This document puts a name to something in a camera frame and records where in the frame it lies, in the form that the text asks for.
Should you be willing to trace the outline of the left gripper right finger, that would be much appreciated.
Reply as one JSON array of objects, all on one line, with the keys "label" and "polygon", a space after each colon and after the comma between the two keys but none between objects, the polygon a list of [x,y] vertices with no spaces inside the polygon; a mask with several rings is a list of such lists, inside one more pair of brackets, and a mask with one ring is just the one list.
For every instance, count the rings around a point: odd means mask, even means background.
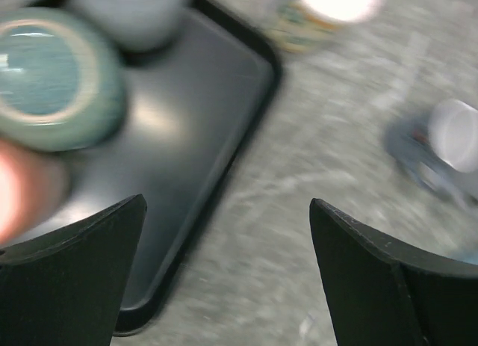
[{"label": "left gripper right finger", "polygon": [[311,236],[338,345],[476,345],[477,266],[427,252],[320,199]]}]

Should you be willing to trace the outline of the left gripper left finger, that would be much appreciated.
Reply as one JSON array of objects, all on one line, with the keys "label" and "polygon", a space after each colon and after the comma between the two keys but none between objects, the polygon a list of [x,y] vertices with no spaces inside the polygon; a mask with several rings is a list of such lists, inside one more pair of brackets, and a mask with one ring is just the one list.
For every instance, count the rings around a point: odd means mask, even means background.
[{"label": "left gripper left finger", "polygon": [[1,344],[109,345],[145,215],[135,195],[1,250]]}]

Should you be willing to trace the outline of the dark slate blue mug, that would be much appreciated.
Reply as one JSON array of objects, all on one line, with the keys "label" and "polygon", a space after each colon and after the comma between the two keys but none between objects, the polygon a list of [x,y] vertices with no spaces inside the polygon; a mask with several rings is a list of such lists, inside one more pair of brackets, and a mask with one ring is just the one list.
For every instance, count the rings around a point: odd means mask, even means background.
[{"label": "dark slate blue mug", "polygon": [[417,185],[477,216],[477,108],[445,99],[385,130],[386,152]]}]

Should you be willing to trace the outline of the light blue mug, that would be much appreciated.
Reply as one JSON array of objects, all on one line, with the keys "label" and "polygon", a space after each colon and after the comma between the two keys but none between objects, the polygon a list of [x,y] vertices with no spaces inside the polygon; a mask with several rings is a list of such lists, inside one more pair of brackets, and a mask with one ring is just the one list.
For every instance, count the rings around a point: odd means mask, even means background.
[{"label": "light blue mug", "polygon": [[478,265],[478,249],[465,250],[457,253],[454,259],[466,262],[472,265]]}]

